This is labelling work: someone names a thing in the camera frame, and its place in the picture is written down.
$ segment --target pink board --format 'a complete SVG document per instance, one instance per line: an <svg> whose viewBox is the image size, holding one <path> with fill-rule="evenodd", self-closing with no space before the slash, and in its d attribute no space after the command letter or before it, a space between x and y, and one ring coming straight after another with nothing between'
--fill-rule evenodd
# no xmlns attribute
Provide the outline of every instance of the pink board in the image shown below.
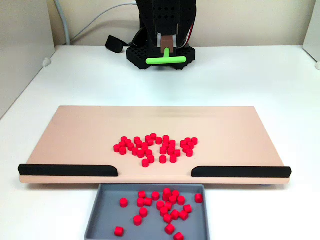
<svg viewBox="0 0 320 240"><path fill-rule="evenodd" d="M126 155L113 151L122 136L133 141L151 133L169 135L177 146L187 137L197 137L198 145L192 157L182 154L177 163L161 164L160 146L155 144L150 147L155 163L147 168L130 151ZM25 166L31 165L110 165L118 176L20 172L22 183L286 184L290 180L290 174L192 177L198 166L284 167L254 107L60 106ZM232 171L238 174L237 168Z"/></svg>

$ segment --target white table surface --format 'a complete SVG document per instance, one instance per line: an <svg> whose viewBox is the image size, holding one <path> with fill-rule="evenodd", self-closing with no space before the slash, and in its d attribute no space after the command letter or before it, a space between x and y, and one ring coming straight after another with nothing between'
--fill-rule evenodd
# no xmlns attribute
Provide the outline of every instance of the white table surface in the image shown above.
<svg viewBox="0 0 320 240"><path fill-rule="evenodd" d="M300 46L197 48L182 71L139 70L101 46L57 47L0 120L0 239L84 238L98 185L19 182L60 105L256 107L290 184L206 185L211 239L318 239L320 71Z"/></svg>

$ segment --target black edge guard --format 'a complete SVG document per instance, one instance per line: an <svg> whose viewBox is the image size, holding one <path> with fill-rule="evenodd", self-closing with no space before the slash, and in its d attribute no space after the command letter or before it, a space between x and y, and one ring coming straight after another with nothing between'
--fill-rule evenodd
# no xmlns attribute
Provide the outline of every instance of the black edge guard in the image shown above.
<svg viewBox="0 0 320 240"><path fill-rule="evenodd" d="M197 166L194 178L289 178L289 166Z"/></svg>
<svg viewBox="0 0 320 240"><path fill-rule="evenodd" d="M20 164L21 176L118 177L111 165Z"/></svg>

